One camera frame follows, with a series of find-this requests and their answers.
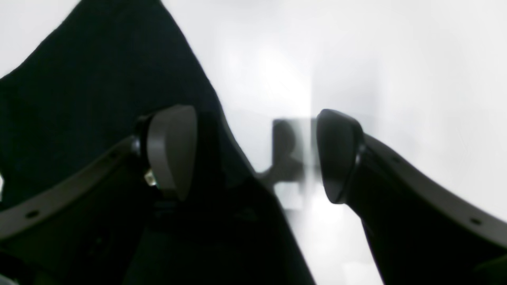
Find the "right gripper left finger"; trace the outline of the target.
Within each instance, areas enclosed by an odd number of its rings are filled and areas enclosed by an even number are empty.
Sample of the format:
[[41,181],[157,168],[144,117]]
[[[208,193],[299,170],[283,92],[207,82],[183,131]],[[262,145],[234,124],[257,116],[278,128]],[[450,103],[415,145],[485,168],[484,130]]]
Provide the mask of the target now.
[[1,212],[2,285],[120,285],[159,195],[185,200],[198,118],[175,105],[141,118],[72,177]]

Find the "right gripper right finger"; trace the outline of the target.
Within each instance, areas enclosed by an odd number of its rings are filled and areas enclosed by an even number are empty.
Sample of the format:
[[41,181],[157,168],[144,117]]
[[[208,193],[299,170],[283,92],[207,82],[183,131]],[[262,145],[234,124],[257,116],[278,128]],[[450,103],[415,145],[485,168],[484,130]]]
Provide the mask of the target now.
[[361,219],[386,285],[505,285],[506,223],[457,197],[342,112],[316,118],[331,203]]

